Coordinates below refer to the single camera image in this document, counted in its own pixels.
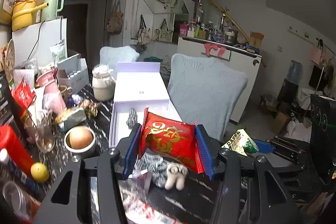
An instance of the red bottle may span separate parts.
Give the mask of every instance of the red bottle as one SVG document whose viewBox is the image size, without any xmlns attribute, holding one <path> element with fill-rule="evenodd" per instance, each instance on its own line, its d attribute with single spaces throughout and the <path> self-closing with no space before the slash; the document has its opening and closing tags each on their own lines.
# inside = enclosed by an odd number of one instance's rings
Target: red bottle
<svg viewBox="0 0 336 224">
<path fill-rule="evenodd" d="M 0 150 L 3 148 L 7 149 L 9 156 L 16 165 L 29 177 L 32 177 L 30 168 L 34 164 L 34 161 L 10 125 L 0 127 Z"/>
</svg>

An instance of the light blue chair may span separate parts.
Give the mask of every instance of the light blue chair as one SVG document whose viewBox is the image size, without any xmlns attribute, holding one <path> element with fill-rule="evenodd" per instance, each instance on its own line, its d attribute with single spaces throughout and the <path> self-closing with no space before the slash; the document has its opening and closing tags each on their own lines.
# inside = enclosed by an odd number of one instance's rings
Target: light blue chair
<svg viewBox="0 0 336 224">
<path fill-rule="evenodd" d="M 168 93 L 183 122 L 198 121 L 220 141 L 247 80 L 217 58 L 174 54 Z"/>
<path fill-rule="evenodd" d="M 100 49 L 100 64 L 109 65 L 113 69 L 113 77 L 117 78 L 118 62 L 135 62 L 140 54 L 130 46 L 125 47 L 102 47 Z"/>
</svg>

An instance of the egg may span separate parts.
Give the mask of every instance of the egg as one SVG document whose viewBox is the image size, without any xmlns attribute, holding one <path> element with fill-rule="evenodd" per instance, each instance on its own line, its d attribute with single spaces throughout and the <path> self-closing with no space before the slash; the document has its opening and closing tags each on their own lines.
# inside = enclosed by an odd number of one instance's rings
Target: egg
<svg viewBox="0 0 336 224">
<path fill-rule="evenodd" d="M 69 134 L 69 141 L 72 149 L 83 149 L 93 141 L 93 136 L 89 130 L 75 127 Z"/>
</svg>

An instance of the green water jug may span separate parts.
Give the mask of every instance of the green water jug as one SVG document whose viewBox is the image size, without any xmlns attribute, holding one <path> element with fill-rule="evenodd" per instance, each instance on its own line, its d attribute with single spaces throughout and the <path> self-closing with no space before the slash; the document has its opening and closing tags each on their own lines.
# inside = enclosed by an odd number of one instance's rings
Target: green water jug
<svg viewBox="0 0 336 224">
<path fill-rule="evenodd" d="M 64 0 L 61 0 L 60 7 L 58 8 L 58 0 L 44 0 L 49 5 L 42 9 L 41 22 L 54 20 L 57 18 L 57 13 L 62 11 Z"/>
</svg>

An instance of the yellow pot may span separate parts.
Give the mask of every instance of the yellow pot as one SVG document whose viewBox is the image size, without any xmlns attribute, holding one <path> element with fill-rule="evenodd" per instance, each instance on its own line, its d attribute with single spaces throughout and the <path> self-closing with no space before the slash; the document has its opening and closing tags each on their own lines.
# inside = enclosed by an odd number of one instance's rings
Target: yellow pot
<svg viewBox="0 0 336 224">
<path fill-rule="evenodd" d="M 48 3 L 36 6 L 36 0 L 24 0 L 16 3 L 13 8 L 12 31 L 32 25 L 33 13 L 45 7 L 48 7 Z"/>
</svg>

